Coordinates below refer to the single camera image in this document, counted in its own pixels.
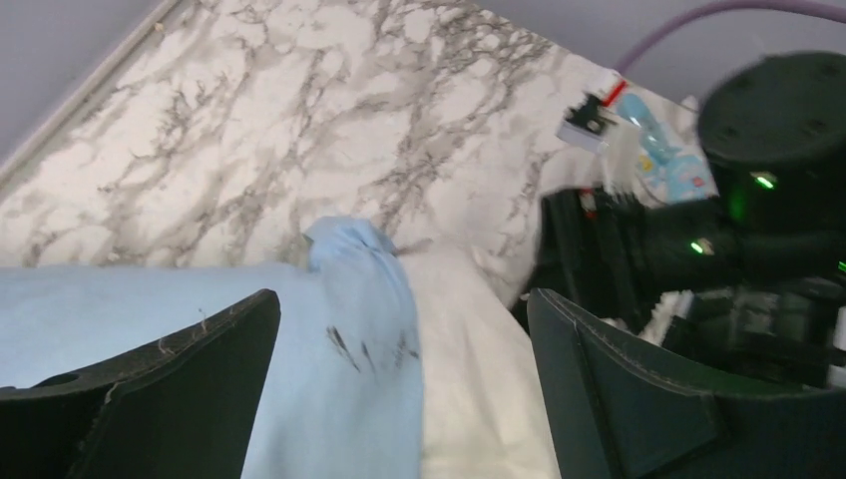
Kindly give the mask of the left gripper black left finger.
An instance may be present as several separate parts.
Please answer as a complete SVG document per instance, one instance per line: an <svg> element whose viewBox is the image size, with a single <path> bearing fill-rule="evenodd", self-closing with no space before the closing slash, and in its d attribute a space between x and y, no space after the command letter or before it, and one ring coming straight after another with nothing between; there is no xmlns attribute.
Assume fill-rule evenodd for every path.
<svg viewBox="0 0 846 479"><path fill-rule="evenodd" d="M236 478L280 323L263 289L110 359L1 391L5 478Z"/></svg>

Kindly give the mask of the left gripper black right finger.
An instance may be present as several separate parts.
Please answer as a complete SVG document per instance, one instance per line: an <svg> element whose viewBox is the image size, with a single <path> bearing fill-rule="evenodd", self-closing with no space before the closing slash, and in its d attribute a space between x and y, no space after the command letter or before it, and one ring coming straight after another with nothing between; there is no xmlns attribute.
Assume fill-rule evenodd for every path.
<svg viewBox="0 0 846 479"><path fill-rule="evenodd" d="M715 369L549 289L527 304L565 478L841 478L845 393Z"/></svg>

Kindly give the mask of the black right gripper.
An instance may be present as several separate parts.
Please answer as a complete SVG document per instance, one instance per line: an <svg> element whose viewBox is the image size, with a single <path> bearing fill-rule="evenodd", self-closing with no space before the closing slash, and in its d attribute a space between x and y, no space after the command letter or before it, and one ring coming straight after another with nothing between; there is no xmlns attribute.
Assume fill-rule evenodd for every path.
<svg viewBox="0 0 846 479"><path fill-rule="evenodd" d="M696 133L715 189L667 197L564 189L541 203L532 288L645 334L677 292L658 343L770 382L823 388L845 362L845 58L769 57L705 100Z"/></svg>

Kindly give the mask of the white pillow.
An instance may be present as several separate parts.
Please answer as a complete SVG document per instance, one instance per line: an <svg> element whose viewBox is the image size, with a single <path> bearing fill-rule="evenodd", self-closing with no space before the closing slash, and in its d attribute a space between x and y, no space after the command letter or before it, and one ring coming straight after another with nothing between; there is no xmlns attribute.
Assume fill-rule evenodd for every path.
<svg viewBox="0 0 846 479"><path fill-rule="evenodd" d="M428 245L399 259L419 315L422 477L559 477L530 339L471 253Z"/></svg>

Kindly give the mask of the light blue pillowcase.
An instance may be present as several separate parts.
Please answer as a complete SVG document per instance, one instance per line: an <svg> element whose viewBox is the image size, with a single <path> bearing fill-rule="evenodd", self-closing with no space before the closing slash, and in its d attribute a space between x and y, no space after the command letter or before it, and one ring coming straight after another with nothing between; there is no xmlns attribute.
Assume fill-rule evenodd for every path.
<svg viewBox="0 0 846 479"><path fill-rule="evenodd" d="M417 310L393 243L306 264L1 271L5 478L417 478Z"/></svg>

